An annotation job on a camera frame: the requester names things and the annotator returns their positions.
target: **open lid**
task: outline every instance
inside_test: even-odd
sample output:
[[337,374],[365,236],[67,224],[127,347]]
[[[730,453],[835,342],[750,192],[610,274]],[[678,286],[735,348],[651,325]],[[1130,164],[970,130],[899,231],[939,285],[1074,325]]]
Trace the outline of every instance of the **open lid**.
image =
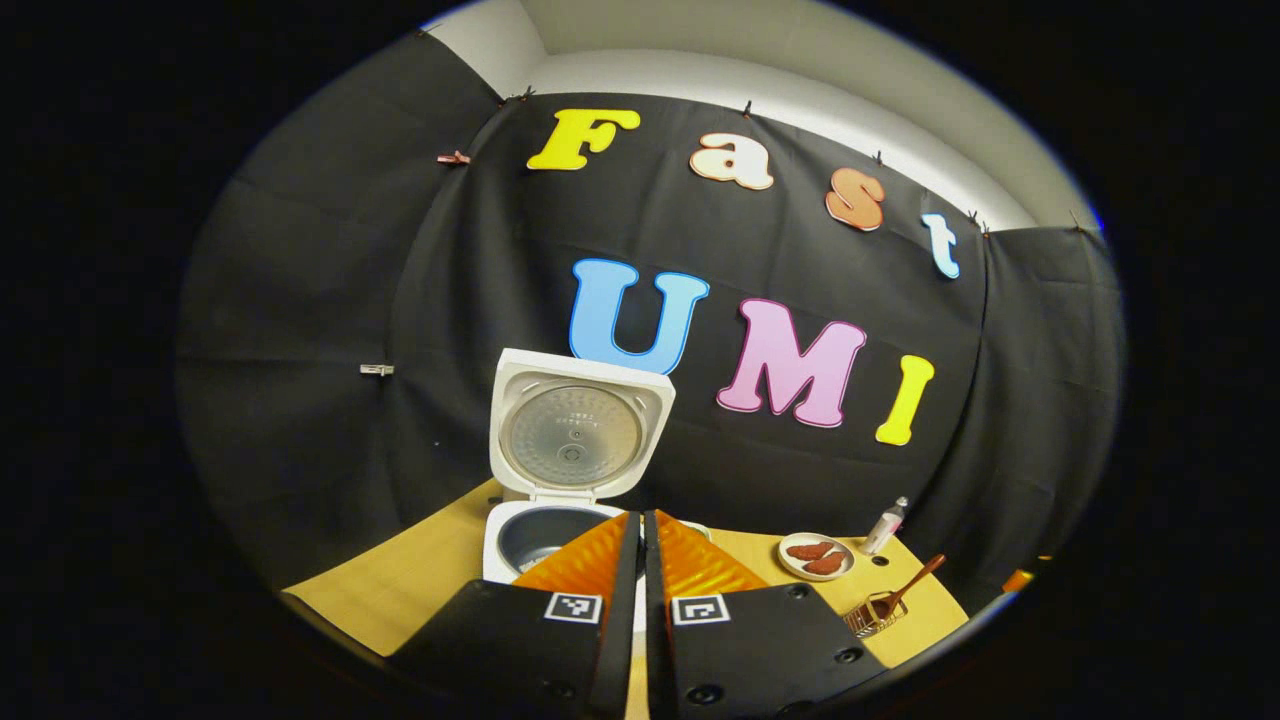
[[489,465],[531,497],[594,502],[640,482],[676,400],[671,379],[506,348],[489,414]]

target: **wire basket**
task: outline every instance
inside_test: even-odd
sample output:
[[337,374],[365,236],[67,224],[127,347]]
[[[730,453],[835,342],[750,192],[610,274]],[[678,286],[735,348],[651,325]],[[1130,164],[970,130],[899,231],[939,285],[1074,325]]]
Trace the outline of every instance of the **wire basket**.
[[[902,618],[906,618],[909,610],[906,607],[906,602],[901,600],[897,602],[897,607],[893,609],[893,612],[888,618],[881,618],[876,612],[874,607],[872,606],[872,601],[883,600],[891,594],[893,593],[891,592],[873,593],[868,596],[867,600],[859,602],[852,610],[850,610],[844,615],[845,624],[849,625],[849,629],[854,632],[854,637],[856,637],[858,639],[868,638],[883,630],[884,628],[888,628],[890,625],[901,620]],[[867,609],[867,615],[870,616],[870,620],[868,620],[868,618],[864,618],[861,614],[858,612],[863,607]]]

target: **blue letter u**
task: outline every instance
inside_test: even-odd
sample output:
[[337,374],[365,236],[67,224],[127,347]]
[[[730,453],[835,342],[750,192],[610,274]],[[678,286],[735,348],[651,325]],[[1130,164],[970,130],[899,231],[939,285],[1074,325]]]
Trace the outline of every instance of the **blue letter u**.
[[645,352],[627,352],[613,341],[613,331],[622,310],[622,293],[640,279],[640,273],[613,260],[579,260],[573,265],[577,297],[568,327],[568,346],[584,360],[596,360],[650,373],[676,369],[685,352],[689,322],[694,304],[707,297],[710,286],[701,278],[684,273],[662,273],[653,284],[662,291],[662,316],[658,337]]

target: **yellow table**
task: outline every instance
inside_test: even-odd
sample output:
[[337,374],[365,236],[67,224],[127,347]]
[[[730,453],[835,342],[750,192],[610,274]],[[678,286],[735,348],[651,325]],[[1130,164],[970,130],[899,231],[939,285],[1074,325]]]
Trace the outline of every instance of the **yellow table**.
[[[332,570],[284,592],[375,653],[388,657],[416,633],[462,585],[480,578],[480,550],[490,497],[502,486],[490,479],[430,518]],[[712,528],[712,542],[771,584],[797,582],[777,559],[780,536]],[[837,538],[855,546],[860,538]],[[835,580],[813,583],[838,612],[873,592],[893,591],[919,571],[922,562],[897,538],[881,552],[878,566],[855,553],[854,568]],[[893,667],[938,642],[969,618],[933,577],[906,596],[910,614],[864,641],[884,666]],[[627,717],[648,717],[645,643],[632,643]]]

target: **pink letter m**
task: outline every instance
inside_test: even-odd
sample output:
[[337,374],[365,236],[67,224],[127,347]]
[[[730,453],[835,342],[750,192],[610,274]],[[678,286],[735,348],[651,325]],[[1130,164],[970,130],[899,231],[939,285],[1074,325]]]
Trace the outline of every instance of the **pink letter m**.
[[733,375],[733,384],[719,391],[721,407],[755,413],[764,404],[756,388],[760,375],[769,382],[769,407],[781,415],[800,397],[795,418],[806,425],[835,428],[845,419],[840,404],[845,398],[849,373],[867,333],[849,323],[829,323],[818,333],[809,350],[800,354],[791,311],[771,300],[744,300],[739,307],[746,318],[746,341]]

